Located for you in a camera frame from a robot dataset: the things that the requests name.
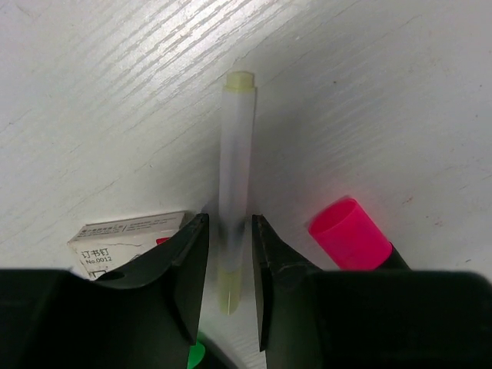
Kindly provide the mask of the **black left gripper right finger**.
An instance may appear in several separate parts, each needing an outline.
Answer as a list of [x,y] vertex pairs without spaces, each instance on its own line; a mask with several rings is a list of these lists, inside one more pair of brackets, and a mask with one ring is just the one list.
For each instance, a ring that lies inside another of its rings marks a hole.
[[491,285],[449,271],[324,271],[251,223],[269,368],[489,368]]

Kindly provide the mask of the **white pale yellow marker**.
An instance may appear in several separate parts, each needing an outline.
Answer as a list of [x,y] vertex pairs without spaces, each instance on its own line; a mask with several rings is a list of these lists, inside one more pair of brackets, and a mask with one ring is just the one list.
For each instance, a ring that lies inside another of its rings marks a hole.
[[218,303],[231,315],[241,299],[241,270],[257,89],[254,75],[233,71],[221,96],[218,184]]

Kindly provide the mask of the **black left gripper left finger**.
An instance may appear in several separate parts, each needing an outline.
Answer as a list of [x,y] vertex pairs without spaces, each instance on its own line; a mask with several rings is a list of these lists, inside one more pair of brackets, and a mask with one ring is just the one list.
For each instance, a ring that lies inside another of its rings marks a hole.
[[102,275],[1,272],[3,368],[184,368],[198,336],[209,217]]

